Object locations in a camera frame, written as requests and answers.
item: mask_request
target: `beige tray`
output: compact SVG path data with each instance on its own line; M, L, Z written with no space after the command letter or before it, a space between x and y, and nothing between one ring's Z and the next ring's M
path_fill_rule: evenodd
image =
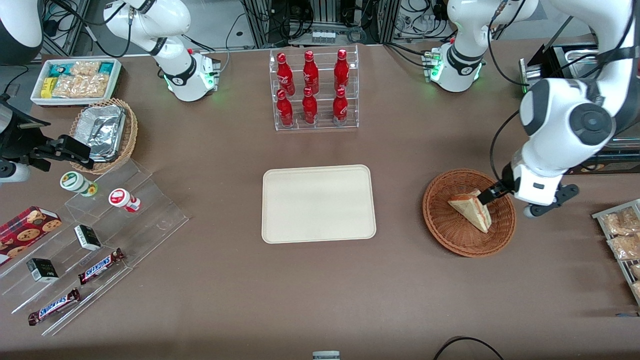
M376 234L364 165L269 170L262 179L267 243L369 239Z

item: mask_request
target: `snack tray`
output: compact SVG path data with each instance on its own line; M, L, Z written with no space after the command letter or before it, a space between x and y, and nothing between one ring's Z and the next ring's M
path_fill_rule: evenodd
M189 218L160 191L150 176L150 172L129 160L95 180L96 195L77 194L57 210L63 225L0 268L3 311L19 316L24 319L24 326L30 327L27 322L30 313L78 288L82 298L79 303L70 304L30 327L42 336L55 335L184 225ZM139 198L141 209L129 213L111 206L108 196L116 188L125 188ZM89 251L80 246L74 232L79 224L93 228L101 249ZM121 248L126 258L81 286L78 275L117 248ZM35 282L26 265L30 258L50 259L60 278L49 284Z
M51 98L45 99L40 97L40 91L42 90L42 84L44 83L44 79L49 76L49 71L53 65L60 64L68 64L74 63L76 61L99 61L102 63L113 63L113 68L111 69L111 73L109 74L109 82L107 83L107 89L104 91L104 96L102 97L85 97L78 99L64 99L64 98ZM76 59L55 59L55 60L47 60L42 64L42 69L40 69L40 75L38 75L38 80L36 81L36 85L33 87L33 91L31 93L31 101L34 104L40 106L77 106L77 105L88 105L93 104L94 102L104 101L111 98L113 92L116 89L116 84L118 83L118 76L120 75L120 69L122 65L117 59L114 58L76 58Z
M607 244L609 245L609 247L611 247L611 239L616 237L616 235L613 235L613 234L611 234L609 232L609 229L604 224L604 221L602 220L602 217L604 215L607 215L607 214L617 213L618 211L627 209L629 207L631 207L636 212L636 216L638 218L640 218L640 199L633 200L633 201L624 203L624 204L619 205L619 206L615 206L615 207L613 207L611 209L607 209L605 211L601 211L599 213L595 213L595 214L593 214L591 216L592 218L598 220L598 224L600 224L600 227L602 228L602 232L604 233L604 236L607 238ZM634 266L635 264L640 263L640 260L637 260L637 259L636 260L619 260L619 259L616 259L616 260L618 262L618 265L622 269L622 274L625 276L625 279L627 280L627 284L629 285L629 288L631 288L631 284L633 284L634 282L640 281L640 279L636 279L634 274L631 272L631 266ZM633 290L631 292L634 294L634 297L636 298L636 302L637 302L638 306L640 306L640 297Z

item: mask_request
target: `sandwich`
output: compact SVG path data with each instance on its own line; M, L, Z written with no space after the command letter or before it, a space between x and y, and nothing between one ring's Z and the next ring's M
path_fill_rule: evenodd
M458 213L461 213L478 230L487 233L491 226L491 214L489 214L486 205L480 203L478 195L480 195L480 190L454 195L449 199L449 205L457 210Z

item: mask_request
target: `small black box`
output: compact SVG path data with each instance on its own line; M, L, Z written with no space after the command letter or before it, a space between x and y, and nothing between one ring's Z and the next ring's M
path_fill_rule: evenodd
M100 250L102 244L100 244L98 236L95 235L95 231L91 227L78 225L74 230L76 231L76 238L80 241L80 246L91 251Z
M27 261L27 267L35 281L54 282L58 280L58 274L53 268L51 260L31 258Z

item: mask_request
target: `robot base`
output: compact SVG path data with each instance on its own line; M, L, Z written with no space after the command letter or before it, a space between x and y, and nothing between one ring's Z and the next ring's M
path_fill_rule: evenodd
M451 44L444 44L441 47L434 47L430 53L422 56L424 66L433 67L424 69L426 81L440 85L444 90L450 92L463 92L471 87L471 84L480 76L480 63L475 74L461 76L458 71L447 60L447 51Z
M191 55L196 60L196 71L187 80L185 85L177 86L171 84L164 77L169 90L182 101L196 101L206 96L210 92L218 90L220 81L220 63L213 63L211 58L202 54Z

